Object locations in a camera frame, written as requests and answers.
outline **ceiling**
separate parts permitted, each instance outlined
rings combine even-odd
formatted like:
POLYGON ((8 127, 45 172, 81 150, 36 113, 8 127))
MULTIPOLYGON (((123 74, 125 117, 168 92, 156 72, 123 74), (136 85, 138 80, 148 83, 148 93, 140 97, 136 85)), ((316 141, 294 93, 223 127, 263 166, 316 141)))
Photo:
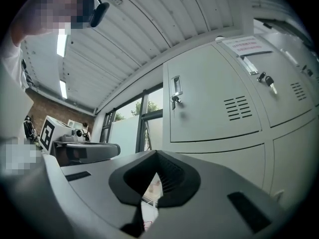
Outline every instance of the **ceiling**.
POLYGON ((102 0, 110 3, 94 29, 72 30, 64 58, 56 54, 56 34, 28 37, 22 45, 37 87, 61 102, 93 114, 110 94, 142 66, 172 47, 238 17, 233 0, 102 0))

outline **fluorescent light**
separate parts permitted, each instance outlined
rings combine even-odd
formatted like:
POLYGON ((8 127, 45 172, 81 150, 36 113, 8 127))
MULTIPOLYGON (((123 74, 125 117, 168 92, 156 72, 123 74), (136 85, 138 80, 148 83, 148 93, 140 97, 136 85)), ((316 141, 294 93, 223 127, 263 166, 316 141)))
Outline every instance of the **fluorescent light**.
POLYGON ((66 95, 66 84, 64 81, 60 81, 60 89, 61 89, 62 97, 67 99, 68 96, 66 95))
POLYGON ((66 34, 58 35, 58 45, 56 47, 56 54, 60 55, 61 57, 64 57, 65 55, 66 38, 66 34))

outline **tree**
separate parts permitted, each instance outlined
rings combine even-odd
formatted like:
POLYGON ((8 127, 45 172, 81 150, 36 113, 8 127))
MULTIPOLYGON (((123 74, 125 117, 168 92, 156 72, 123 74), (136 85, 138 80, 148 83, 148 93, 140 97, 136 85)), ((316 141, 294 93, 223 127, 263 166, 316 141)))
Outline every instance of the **tree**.
POLYGON ((119 120, 125 120, 125 117, 120 113, 116 113, 115 114, 115 121, 119 121, 119 120))
MULTIPOLYGON (((148 113, 154 112, 159 110, 160 108, 152 101, 148 102, 148 113)), ((135 111, 131 110, 131 114, 133 116, 139 115, 141 110, 141 102, 136 102, 135 104, 135 111)))

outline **brown wall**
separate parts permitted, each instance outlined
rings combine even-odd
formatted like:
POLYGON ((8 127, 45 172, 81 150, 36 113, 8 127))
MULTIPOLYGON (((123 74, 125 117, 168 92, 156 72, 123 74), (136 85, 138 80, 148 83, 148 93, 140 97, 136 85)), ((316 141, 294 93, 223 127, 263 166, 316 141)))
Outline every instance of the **brown wall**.
POLYGON ((34 104, 29 111, 29 116, 33 116, 33 125, 37 130, 37 133, 41 133, 43 122, 46 116, 53 117, 64 123, 68 123, 69 120, 76 122, 86 122, 89 125, 89 132, 92 134, 92 128, 94 124, 94 117, 87 114, 78 112, 57 102, 54 102, 32 89, 26 89, 25 93, 33 100, 34 104))

